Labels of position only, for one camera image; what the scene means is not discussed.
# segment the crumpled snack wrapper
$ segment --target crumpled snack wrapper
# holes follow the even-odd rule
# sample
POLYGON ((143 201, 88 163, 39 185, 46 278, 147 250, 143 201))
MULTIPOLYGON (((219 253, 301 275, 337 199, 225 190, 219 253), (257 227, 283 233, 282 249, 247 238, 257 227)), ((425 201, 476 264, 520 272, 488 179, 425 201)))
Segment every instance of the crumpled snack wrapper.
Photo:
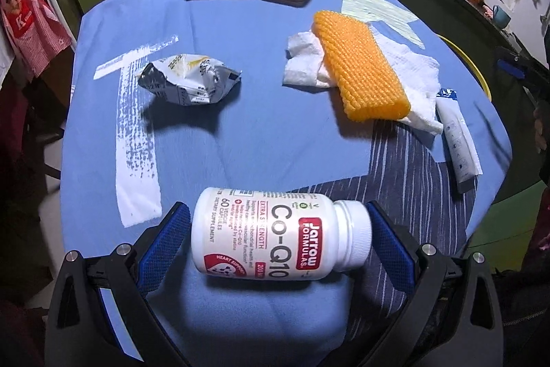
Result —
POLYGON ((192 106, 217 103, 240 75, 209 56, 179 54, 147 64, 137 83, 166 101, 192 106))

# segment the bottle label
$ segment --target bottle label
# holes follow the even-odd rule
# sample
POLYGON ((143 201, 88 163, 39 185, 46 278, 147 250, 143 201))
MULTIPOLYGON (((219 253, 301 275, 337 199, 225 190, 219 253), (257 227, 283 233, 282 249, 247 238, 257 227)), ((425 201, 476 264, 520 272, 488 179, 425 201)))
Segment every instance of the bottle label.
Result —
POLYGON ((323 252, 320 195, 220 188, 208 198, 204 262, 209 274, 236 278, 313 276, 323 252))

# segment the white paper towel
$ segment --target white paper towel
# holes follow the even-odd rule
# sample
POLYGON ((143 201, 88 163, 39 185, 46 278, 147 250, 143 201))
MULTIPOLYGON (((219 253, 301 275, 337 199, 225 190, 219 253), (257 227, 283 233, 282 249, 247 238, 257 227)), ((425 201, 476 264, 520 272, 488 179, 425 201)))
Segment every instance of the white paper towel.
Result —
MULTIPOLYGON (((412 52, 369 25, 376 43, 384 53, 411 104, 411 111, 399 122, 422 131, 441 134, 443 125, 436 120, 436 95, 439 92, 439 63, 430 56, 412 52)), ((284 69, 284 85, 328 88, 335 81, 327 71, 321 42, 312 32, 302 32, 288 38, 291 59, 284 69)))

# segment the blue mug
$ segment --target blue mug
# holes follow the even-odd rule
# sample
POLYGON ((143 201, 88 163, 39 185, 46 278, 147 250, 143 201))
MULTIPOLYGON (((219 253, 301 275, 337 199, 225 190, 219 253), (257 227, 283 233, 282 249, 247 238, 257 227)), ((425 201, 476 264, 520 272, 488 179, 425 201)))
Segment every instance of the blue mug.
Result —
POLYGON ((508 25, 510 22, 510 16, 498 5, 493 7, 493 24, 500 30, 508 25))

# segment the white paint stroke pattern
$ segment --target white paint stroke pattern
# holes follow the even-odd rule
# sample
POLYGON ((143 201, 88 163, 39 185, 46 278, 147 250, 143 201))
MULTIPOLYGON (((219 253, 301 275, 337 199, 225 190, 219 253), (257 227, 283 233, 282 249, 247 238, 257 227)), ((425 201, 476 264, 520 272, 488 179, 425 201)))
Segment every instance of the white paint stroke pattern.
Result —
POLYGON ((155 134, 152 127, 149 130, 146 128, 146 122, 150 118, 144 116, 151 94, 138 86, 136 73, 147 64, 150 54, 178 40, 174 35, 158 44, 143 45, 101 64, 93 75, 93 79, 99 79, 120 71, 115 190, 120 220, 124 227, 143 223, 162 214, 155 134))
POLYGON ((143 58, 144 56, 150 55, 163 47, 174 44, 178 41, 178 39, 179 38, 174 35, 172 38, 162 43, 155 45, 142 45, 137 49, 130 50, 130 52, 119 55, 118 57, 97 66, 96 72, 93 74, 93 79, 99 79, 110 74, 111 72, 122 69, 123 67, 129 67, 134 61, 139 60, 139 58, 143 58))
POLYGON ((342 0, 342 14, 362 22, 383 21, 404 38, 424 49, 424 43, 410 27, 418 20, 409 10, 386 0, 342 0))

